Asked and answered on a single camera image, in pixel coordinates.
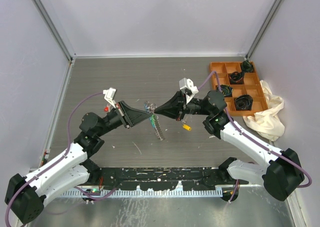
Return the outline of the metal key holder blue handle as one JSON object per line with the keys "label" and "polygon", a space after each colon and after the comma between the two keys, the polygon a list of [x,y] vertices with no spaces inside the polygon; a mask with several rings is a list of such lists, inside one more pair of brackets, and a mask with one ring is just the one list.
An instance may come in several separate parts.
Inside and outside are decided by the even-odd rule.
{"label": "metal key holder blue handle", "polygon": [[158,116],[155,114],[155,109],[156,109],[156,105],[154,103],[151,103],[149,101],[145,101],[144,102],[144,108],[147,112],[151,113],[151,115],[154,115],[154,123],[155,123],[155,128],[154,129],[154,132],[155,132],[155,135],[156,137],[160,140],[160,141],[163,141],[165,140],[165,136],[162,132],[162,129],[161,129],[161,125],[159,123],[159,118]]}

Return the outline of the green key tag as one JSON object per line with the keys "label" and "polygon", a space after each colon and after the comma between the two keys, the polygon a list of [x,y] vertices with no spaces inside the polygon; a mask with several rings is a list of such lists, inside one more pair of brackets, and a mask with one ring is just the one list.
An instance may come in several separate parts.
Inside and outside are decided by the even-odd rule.
{"label": "green key tag", "polygon": [[152,114],[149,119],[150,119],[150,123],[151,123],[152,127],[155,128],[154,115]]}

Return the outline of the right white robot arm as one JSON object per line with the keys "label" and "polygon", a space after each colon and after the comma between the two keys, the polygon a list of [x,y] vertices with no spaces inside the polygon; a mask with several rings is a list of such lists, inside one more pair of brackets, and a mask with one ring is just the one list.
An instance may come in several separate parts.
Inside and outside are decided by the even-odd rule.
{"label": "right white robot arm", "polygon": [[248,181],[263,186],[276,200],[285,201],[305,179],[298,154],[257,138],[233,120],[226,107],[224,95],[217,90],[209,91],[203,99],[190,98],[180,90],[157,107],[155,113],[176,121],[185,115],[204,115],[203,125],[209,134],[232,144],[255,161],[244,163],[230,157],[221,165],[220,180],[225,184]]}

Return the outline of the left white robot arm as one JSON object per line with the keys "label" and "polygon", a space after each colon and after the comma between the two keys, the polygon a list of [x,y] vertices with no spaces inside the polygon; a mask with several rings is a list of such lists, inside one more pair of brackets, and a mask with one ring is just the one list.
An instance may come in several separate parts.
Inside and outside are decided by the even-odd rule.
{"label": "left white robot arm", "polygon": [[36,219],[56,197],[70,188],[87,183],[95,185],[100,172],[91,167],[90,157],[104,144],[101,136],[120,126],[131,128],[147,120],[151,113],[128,106],[124,101],[100,117],[86,113],[79,126],[81,132],[68,147],[51,161],[25,176],[11,177],[4,202],[5,225],[10,226],[9,214],[13,212],[25,225]]}

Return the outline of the yellow tag key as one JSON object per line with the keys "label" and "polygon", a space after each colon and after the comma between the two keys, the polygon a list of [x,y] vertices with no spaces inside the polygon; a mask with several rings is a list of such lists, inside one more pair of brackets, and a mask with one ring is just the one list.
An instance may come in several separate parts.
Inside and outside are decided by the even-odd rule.
{"label": "yellow tag key", "polygon": [[192,131],[192,126],[191,126],[191,122],[187,121],[187,120],[182,120],[182,128],[185,129],[186,131],[190,132]]}

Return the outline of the rolled blue yellow tie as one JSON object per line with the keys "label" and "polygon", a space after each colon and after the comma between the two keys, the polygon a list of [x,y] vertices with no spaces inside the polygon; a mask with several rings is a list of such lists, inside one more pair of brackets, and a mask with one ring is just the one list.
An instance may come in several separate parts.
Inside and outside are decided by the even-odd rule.
{"label": "rolled blue yellow tie", "polygon": [[217,91],[220,91],[224,97],[232,97],[233,96],[233,88],[229,85],[220,85],[216,87]]}

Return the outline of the orange wooden divided tray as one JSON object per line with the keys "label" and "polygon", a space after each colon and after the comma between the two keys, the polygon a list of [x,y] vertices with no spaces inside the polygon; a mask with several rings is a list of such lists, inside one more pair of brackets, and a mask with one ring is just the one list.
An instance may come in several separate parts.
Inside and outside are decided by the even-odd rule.
{"label": "orange wooden divided tray", "polygon": [[[253,116],[256,112],[268,109],[254,62],[250,61],[254,66],[254,72],[245,72],[243,84],[230,84],[229,74],[233,72],[241,72],[240,64],[242,62],[211,62],[209,64],[209,71],[215,71],[218,75],[218,77],[215,75],[211,77],[212,88],[216,90],[218,84],[228,85],[233,88],[232,97],[224,97],[228,112],[231,116]],[[253,98],[251,110],[236,110],[235,99],[241,95],[250,95]]]}

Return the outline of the cream cloth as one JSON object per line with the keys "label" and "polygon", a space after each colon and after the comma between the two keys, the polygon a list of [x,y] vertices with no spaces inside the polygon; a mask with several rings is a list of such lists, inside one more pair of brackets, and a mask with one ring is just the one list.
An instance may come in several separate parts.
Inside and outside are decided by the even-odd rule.
{"label": "cream cloth", "polygon": [[272,93],[265,80],[261,80],[260,85],[267,103],[267,110],[242,118],[247,127],[256,131],[263,138],[275,142],[285,133],[285,126],[278,117],[278,113],[284,108],[285,101],[282,97]]}

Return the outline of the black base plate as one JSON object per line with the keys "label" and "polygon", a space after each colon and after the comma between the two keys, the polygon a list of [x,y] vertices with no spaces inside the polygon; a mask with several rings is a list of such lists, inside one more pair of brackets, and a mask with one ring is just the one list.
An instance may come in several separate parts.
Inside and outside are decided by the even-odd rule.
{"label": "black base plate", "polygon": [[172,191],[179,183],[183,191],[209,191],[218,185],[233,186],[236,180],[214,167],[103,167],[94,170],[85,184],[106,190]]}

